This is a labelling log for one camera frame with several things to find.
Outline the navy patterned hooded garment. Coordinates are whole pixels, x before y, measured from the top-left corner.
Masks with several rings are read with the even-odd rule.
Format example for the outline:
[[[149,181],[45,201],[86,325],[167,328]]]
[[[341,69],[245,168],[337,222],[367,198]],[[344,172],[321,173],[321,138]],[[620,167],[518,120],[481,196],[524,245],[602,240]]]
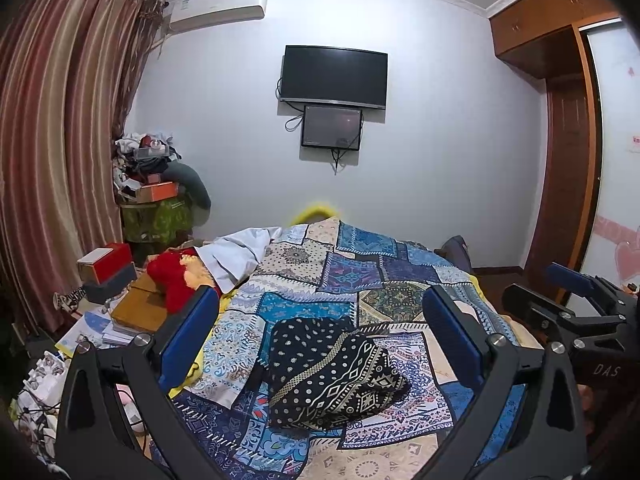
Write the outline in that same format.
[[[390,352],[349,318],[289,318],[274,324],[267,367],[269,423],[330,431],[381,413],[410,392]]]

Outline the brown wooden door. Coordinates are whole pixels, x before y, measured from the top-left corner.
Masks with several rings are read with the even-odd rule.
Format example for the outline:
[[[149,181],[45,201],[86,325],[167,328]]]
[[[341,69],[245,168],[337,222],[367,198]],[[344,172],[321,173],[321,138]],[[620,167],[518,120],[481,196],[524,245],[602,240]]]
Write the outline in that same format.
[[[586,196],[589,127],[584,78],[549,79],[547,101],[544,188],[524,272],[530,289],[555,300],[560,289],[549,281],[547,269],[554,262],[562,266],[572,263]]]

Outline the red plush toy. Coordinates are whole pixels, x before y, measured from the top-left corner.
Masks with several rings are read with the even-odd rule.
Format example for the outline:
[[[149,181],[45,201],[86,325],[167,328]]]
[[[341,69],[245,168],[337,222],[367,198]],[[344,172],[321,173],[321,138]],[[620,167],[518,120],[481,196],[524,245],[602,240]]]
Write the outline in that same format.
[[[169,314],[178,313],[201,286],[221,291],[194,248],[166,250],[152,259],[146,273],[164,295]]]

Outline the dark grey box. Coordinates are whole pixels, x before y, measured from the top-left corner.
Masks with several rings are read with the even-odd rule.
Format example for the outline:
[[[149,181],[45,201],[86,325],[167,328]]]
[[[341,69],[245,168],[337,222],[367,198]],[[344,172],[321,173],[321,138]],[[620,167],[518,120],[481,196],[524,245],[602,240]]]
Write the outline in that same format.
[[[82,288],[86,293],[86,298],[93,304],[105,304],[107,300],[118,296],[131,282],[137,278],[136,268],[133,263],[129,263],[117,271],[104,283],[83,284]]]

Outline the grey backpack on floor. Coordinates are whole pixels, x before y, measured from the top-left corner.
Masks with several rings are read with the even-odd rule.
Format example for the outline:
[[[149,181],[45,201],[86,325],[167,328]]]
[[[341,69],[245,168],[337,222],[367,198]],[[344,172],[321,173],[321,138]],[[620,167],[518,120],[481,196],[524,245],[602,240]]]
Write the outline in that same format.
[[[439,248],[442,258],[445,258],[460,270],[474,274],[468,245],[461,235],[450,237],[442,247]]]

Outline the white shirt on bed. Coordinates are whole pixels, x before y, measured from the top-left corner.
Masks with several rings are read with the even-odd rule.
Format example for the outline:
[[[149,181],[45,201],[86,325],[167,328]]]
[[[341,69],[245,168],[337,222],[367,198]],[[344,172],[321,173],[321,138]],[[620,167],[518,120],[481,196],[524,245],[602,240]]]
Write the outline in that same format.
[[[281,228],[247,228],[217,237],[195,251],[220,290],[228,294],[256,270],[267,247],[281,234]]]

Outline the red and white box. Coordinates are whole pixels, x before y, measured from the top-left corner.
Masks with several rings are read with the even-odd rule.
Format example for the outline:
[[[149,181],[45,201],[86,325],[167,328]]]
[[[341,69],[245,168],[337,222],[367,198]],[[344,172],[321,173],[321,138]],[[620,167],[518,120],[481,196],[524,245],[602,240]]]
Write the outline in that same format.
[[[83,283],[102,284],[132,263],[131,249],[125,243],[110,243],[93,249],[77,260]]]

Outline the blue patchwork bedspread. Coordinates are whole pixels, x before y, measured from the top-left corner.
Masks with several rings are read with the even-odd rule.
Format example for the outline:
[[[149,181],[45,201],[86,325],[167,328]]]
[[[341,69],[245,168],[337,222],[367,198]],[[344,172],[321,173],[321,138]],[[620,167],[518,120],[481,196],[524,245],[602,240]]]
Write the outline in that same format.
[[[272,233],[172,404],[226,479],[411,479],[474,396],[423,312],[433,286],[536,344],[437,252],[329,218]]]

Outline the orange shoe box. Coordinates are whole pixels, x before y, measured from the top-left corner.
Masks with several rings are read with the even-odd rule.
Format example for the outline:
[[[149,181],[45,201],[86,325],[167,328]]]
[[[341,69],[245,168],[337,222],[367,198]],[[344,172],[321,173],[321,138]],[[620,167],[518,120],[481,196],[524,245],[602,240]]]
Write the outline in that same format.
[[[149,204],[169,200],[178,195],[178,184],[175,182],[160,182],[143,185],[137,189],[136,202],[138,204]]]

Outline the yellow pillow at headboard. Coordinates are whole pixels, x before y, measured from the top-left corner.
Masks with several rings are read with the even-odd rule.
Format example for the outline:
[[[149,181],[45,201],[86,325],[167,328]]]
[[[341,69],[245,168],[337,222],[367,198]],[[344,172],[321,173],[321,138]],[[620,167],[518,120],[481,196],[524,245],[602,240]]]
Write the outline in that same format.
[[[288,225],[296,226],[296,224],[314,223],[329,218],[341,218],[341,214],[328,203],[313,203],[299,214],[296,214]]]

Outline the brown wooden wardrobe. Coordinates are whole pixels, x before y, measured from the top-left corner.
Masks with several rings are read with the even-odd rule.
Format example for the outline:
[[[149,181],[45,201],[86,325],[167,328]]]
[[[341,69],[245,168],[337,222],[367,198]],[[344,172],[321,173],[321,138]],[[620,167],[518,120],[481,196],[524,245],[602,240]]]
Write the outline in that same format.
[[[611,0],[518,0],[489,19],[495,55],[536,79],[578,74],[574,25],[617,14]]]

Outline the red striped curtain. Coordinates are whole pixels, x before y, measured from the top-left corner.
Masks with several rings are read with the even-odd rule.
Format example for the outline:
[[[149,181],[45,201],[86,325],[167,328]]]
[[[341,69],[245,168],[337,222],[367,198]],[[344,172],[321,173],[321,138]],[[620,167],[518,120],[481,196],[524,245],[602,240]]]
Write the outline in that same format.
[[[58,330],[78,259],[122,239],[112,158],[165,0],[2,0],[1,286]]]

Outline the white air conditioner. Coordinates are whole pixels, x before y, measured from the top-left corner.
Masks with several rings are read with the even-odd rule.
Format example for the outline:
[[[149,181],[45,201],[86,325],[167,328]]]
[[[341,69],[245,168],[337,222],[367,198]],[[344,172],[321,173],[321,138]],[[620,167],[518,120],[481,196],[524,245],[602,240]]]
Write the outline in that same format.
[[[182,34],[221,24],[262,20],[268,0],[180,0],[174,4],[169,31]]]

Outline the small black wall monitor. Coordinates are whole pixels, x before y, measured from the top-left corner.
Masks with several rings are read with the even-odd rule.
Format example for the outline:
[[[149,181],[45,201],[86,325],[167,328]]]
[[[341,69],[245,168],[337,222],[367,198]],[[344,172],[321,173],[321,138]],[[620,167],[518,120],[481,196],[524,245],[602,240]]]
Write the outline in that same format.
[[[362,111],[350,107],[307,105],[300,144],[304,148],[358,151]]]

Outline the black wall television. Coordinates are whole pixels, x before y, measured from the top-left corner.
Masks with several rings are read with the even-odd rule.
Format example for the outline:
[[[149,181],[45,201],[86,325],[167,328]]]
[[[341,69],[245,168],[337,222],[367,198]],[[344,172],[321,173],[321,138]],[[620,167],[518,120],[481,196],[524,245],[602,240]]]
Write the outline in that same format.
[[[386,109],[386,53],[319,46],[286,46],[280,96],[292,102]]]

